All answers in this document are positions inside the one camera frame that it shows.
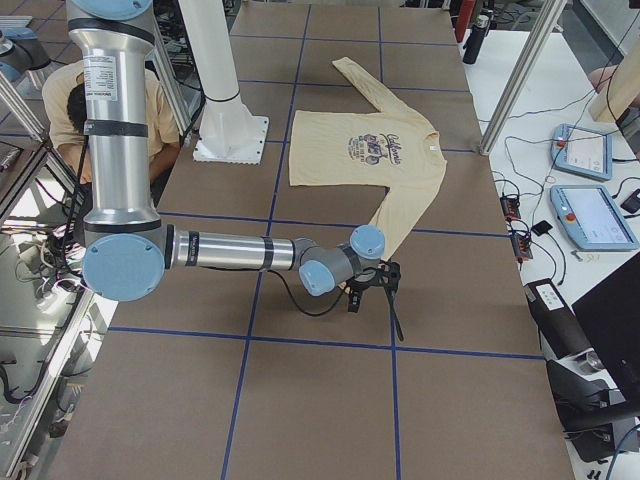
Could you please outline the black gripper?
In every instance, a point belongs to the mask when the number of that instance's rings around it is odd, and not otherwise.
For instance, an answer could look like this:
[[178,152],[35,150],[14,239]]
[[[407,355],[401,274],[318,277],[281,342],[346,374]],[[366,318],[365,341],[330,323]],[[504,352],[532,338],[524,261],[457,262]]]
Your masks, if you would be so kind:
[[369,284],[367,282],[359,282],[356,280],[350,280],[347,282],[347,289],[349,294],[349,313],[359,312],[363,294],[368,288]]

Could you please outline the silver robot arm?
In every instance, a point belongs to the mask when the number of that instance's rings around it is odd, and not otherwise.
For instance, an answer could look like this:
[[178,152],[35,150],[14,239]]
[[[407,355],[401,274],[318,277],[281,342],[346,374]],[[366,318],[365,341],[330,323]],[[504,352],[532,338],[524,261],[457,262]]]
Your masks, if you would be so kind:
[[[269,121],[244,105],[223,7],[180,5],[205,99],[196,157],[256,164]],[[356,228],[331,249],[314,241],[180,230],[162,221],[150,193],[145,59],[155,47],[149,1],[71,1],[68,30],[81,49],[93,206],[84,219],[83,277],[116,301],[150,294],[176,266],[231,271],[295,271],[314,296],[372,276],[385,239]]]

